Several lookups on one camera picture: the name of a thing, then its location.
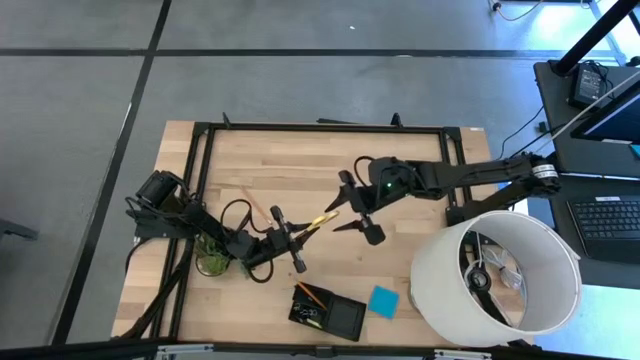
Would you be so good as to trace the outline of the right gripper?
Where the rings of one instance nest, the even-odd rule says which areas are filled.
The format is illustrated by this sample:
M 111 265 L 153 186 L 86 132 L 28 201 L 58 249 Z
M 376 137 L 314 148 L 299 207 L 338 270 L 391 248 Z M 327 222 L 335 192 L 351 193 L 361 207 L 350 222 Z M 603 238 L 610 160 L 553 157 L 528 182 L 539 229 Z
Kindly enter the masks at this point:
M 379 245 L 386 239 L 386 235 L 382 227 L 372 220 L 371 215 L 407 196 L 413 187 L 413 173 L 406 164 L 393 157 L 376 159 L 371 165 L 374 180 L 368 186 L 358 186 L 353 174 L 347 170 L 339 172 L 342 182 L 340 192 L 326 211 L 333 211 L 344 203 L 349 203 L 359 218 L 340 225 L 333 231 L 357 230 L 370 245 Z

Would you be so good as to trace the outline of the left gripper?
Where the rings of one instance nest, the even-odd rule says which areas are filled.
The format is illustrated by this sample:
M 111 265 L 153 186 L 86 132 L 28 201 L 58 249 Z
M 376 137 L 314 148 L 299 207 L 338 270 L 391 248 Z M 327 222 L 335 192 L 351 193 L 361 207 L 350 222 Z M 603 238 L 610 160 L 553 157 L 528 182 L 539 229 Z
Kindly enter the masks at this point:
M 287 221 L 282 210 L 274 205 L 270 208 L 276 227 L 266 230 L 266 237 L 258 242 L 256 252 L 249 257 L 249 271 L 265 263 L 273 262 L 280 255 L 292 256 L 295 270 L 306 271 L 306 264 L 299 252 L 304 244 L 318 231 L 318 228 L 306 231 L 310 223 L 294 224 Z

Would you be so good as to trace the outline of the orange pencil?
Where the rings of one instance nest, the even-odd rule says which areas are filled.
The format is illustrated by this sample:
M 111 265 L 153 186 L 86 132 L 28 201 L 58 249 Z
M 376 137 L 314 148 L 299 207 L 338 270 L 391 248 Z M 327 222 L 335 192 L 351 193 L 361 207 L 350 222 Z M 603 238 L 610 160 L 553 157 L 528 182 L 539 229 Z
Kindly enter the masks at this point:
M 243 193 L 243 195 L 246 197 L 247 201 L 249 201 L 251 205 L 254 207 L 254 209 L 260 214 L 263 220 L 267 224 L 273 225 L 273 221 L 271 217 L 267 214 L 264 208 L 258 203 L 255 197 L 251 194 L 251 192 L 244 186 L 240 186 L 240 190 Z
M 324 310 L 328 310 L 327 306 L 308 288 L 304 283 L 298 281 L 297 286 L 306 293 L 316 304 L 318 304 Z

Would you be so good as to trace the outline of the black mesh desk organizer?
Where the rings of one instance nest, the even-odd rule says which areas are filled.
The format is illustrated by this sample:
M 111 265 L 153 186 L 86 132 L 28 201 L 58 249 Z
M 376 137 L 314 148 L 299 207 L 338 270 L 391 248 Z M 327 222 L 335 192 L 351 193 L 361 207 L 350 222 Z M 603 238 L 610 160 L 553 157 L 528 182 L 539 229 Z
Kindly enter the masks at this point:
M 304 283 L 328 308 L 324 310 L 306 295 L 297 285 L 292 296 L 292 306 L 289 311 L 289 320 L 325 333 L 337 336 L 352 342 L 360 340 L 367 305 L 363 302 L 338 295 L 328 289 Z M 320 312 L 320 319 L 313 320 L 319 323 L 323 329 L 307 324 L 294 315 L 294 306 L 305 304 L 316 307 Z

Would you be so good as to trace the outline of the potted succulent plant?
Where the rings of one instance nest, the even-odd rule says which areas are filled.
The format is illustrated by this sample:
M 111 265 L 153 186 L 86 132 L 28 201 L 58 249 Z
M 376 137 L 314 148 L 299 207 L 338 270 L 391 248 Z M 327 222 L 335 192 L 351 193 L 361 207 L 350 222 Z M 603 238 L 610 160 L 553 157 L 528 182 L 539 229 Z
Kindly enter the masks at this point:
M 195 265 L 198 272 L 205 277 L 217 277 L 223 275 L 232 263 L 239 265 L 240 271 L 248 278 L 248 270 L 227 249 L 226 237 L 213 237 L 205 232 L 195 240 Z

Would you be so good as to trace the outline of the blue sticky note pad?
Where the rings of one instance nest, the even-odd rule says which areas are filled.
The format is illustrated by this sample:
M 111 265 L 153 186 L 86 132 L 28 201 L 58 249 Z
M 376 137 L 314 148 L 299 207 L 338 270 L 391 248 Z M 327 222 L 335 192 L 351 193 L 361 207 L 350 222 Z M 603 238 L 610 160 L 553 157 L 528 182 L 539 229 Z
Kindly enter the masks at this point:
M 371 293 L 368 309 L 386 319 L 393 319 L 399 304 L 399 294 L 376 285 Z

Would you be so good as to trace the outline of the white drum lamp shade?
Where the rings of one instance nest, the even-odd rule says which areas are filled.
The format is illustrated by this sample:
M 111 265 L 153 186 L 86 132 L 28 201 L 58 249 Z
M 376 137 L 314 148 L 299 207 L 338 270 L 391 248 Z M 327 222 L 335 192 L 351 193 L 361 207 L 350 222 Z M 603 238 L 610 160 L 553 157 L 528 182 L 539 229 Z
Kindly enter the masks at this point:
M 478 232 L 503 247 L 524 277 L 526 304 L 518 326 L 491 317 L 472 298 L 459 250 L 464 235 Z M 444 339 L 489 347 L 552 333 L 581 301 L 580 256 L 549 226 L 518 212 L 492 211 L 442 229 L 415 252 L 410 294 L 415 308 Z

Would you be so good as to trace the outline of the white rod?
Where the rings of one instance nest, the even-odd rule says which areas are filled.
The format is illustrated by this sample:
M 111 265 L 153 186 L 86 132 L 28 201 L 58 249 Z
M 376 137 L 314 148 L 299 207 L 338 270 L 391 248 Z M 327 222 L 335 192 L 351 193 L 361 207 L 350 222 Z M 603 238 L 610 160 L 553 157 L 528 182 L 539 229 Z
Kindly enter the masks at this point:
M 543 145 L 538 148 L 538 151 L 542 150 L 553 140 L 558 138 L 561 134 L 566 133 L 569 129 L 574 130 L 581 122 L 588 119 L 594 112 L 596 112 L 599 108 L 606 105 L 610 100 L 615 99 L 618 95 L 620 95 L 623 91 L 629 88 L 635 81 L 640 80 L 640 71 L 636 71 L 631 76 L 626 78 L 620 84 L 614 86 L 611 90 L 602 95 L 599 99 L 597 99 L 594 103 L 587 106 L 580 113 L 575 115 L 571 120 L 566 123 L 562 123 L 559 125 L 557 132 L 552 135 L 552 137 L 546 141 Z

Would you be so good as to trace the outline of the black keyboard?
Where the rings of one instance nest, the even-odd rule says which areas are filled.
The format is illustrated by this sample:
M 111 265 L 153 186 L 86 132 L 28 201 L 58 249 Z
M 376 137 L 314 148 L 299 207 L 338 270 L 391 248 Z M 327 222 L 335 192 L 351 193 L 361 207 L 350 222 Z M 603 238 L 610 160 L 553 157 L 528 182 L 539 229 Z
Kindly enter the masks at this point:
M 640 196 L 572 198 L 567 208 L 588 257 L 640 264 Z

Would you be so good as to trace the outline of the black rig crossbar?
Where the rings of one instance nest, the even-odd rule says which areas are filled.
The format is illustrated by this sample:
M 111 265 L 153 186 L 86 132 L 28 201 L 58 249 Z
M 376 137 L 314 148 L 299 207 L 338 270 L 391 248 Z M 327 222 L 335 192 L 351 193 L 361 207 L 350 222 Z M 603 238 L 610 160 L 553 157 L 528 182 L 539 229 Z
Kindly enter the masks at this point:
M 536 346 L 490 348 L 384 347 L 347 345 L 287 345 L 251 343 L 190 343 L 171 338 L 114 339 L 104 342 L 47 345 L 0 350 L 0 360 L 133 360 L 155 355 L 191 353 L 260 353 L 336 356 L 406 356 L 427 360 L 620 360 L 546 351 Z

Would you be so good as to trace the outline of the black power adapter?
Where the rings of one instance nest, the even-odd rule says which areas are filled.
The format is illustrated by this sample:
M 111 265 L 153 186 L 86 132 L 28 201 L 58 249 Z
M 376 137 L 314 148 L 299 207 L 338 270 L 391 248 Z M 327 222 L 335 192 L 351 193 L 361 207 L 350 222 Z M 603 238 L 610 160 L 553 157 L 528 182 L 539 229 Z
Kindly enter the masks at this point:
M 580 63 L 574 72 L 567 103 L 584 109 L 607 91 L 608 69 L 592 60 Z

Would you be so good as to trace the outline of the computer monitor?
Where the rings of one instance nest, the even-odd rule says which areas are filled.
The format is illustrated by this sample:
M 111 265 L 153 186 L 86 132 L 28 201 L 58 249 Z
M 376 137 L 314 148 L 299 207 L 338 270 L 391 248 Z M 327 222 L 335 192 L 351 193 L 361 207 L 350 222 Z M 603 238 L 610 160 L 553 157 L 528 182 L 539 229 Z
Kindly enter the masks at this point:
M 640 145 L 640 80 L 581 122 L 570 135 L 585 140 Z

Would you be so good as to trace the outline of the grey furniture leg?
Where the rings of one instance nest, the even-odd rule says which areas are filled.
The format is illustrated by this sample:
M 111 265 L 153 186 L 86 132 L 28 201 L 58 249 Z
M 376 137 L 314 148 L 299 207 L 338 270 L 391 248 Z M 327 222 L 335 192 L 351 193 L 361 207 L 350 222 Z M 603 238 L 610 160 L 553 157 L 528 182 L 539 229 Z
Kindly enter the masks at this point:
M 38 232 L 29 227 L 0 218 L 0 240 L 5 235 L 16 235 L 26 240 L 36 240 Z

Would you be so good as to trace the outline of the black aluminium table frame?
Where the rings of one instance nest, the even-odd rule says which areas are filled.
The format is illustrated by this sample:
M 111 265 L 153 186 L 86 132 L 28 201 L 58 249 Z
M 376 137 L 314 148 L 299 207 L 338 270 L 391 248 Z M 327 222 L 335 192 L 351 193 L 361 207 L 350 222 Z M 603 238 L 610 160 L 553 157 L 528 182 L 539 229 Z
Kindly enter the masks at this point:
M 470 141 L 477 153 L 464 147 Z M 184 174 L 208 208 L 224 205 L 248 188 L 262 204 L 275 203 L 295 220 L 317 215 L 333 199 L 339 170 L 362 154 L 465 163 L 488 155 L 483 132 L 457 127 L 363 124 L 268 124 L 170 121 L 155 166 Z M 410 200 L 380 216 L 386 241 L 370 246 L 355 233 L 319 232 L 304 251 L 305 279 L 339 295 L 365 300 L 375 285 L 408 288 L 408 258 L 444 226 L 445 201 Z M 266 284 L 232 265 L 218 277 L 195 268 L 168 297 L 158 336 L 177 343 L 210 343 L 224 350 L 302 353 L 317 347 L 436 347 L 443 339 L 410 307 L 386 320 L 367 313 L 356 342 L 289 320 L 295 269 L 288 257 L 261 268 Z

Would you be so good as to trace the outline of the black upright post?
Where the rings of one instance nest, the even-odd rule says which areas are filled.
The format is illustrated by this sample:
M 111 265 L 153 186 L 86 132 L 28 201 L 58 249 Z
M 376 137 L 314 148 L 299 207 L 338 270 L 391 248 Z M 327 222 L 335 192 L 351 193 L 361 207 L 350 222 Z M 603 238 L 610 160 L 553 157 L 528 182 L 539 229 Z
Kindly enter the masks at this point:
M 550 62 L 551 70 L 558 76 L 570 73 L 638 5 L 640 0 L 617 0 L 560 60 Z

